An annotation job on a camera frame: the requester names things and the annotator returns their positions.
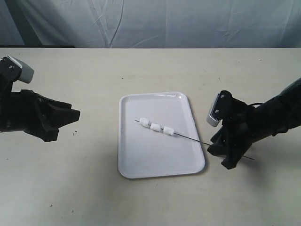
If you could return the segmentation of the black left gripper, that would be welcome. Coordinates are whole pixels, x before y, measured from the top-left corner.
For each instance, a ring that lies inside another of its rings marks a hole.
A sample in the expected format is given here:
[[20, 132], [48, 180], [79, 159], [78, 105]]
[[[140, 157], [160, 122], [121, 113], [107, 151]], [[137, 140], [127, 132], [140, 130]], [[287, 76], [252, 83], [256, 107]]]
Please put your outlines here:
[[36, 96], [31, 90], [13, 92], [13, 83], [18, 81], [21, 69], [7, 56], [0, 59], [0, 131], [24, 131], [44, 142], [58, 138], [60, 127], [77, 122], [80, 111], [72, 109], [69, 103], [56, 101], [38, 95], [38, 107], [47, 123], [40, 123]]

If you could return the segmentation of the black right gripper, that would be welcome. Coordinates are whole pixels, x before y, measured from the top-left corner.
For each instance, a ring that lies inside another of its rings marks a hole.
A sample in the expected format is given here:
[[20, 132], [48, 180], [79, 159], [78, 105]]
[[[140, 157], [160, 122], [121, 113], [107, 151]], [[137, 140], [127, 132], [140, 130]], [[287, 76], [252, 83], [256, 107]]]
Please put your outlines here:
[[217, 97], [217, 110], [222, 127], [211, 138], [212, 144], [207, 151], [213, 156], [225, 156], [222, 165], [233, 169], [255, 142], [252, 128], [255, 107], [222, 90]]

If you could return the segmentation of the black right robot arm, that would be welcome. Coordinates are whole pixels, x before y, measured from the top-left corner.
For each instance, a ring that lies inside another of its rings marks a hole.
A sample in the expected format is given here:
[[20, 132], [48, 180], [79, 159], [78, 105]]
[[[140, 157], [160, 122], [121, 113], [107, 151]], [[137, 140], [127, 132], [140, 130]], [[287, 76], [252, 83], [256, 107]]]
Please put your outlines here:
[[300, 126], [301, 81], [296, 80], [265, 103], [249, 105], [222, 90], [206, 120], [213, 127], [222, 123], [211, 138], [208, 152], [224, 156], [222, 165], [233, 169], [253, 143]]

